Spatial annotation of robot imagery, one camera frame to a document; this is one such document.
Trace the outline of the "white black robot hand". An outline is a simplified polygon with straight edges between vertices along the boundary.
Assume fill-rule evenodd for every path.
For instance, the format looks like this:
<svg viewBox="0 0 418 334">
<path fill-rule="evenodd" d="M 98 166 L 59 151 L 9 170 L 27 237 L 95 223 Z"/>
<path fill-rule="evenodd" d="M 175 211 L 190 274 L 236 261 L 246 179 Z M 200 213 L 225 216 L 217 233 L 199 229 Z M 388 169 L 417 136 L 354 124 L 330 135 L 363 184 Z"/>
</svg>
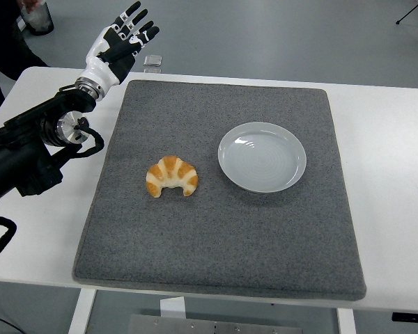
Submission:
<svg viewBox="0 0 418 334">
<path fill-rule="evenodd" d="M 103 28 L 86 55 L 86 68 L 77 78 L 76 88 L 89 90 L 100 99 L 125 80 L 138 53 L 160 31 L 152 21 L 139 26 L 147 14 L 136 1 Z"/>
</svg>

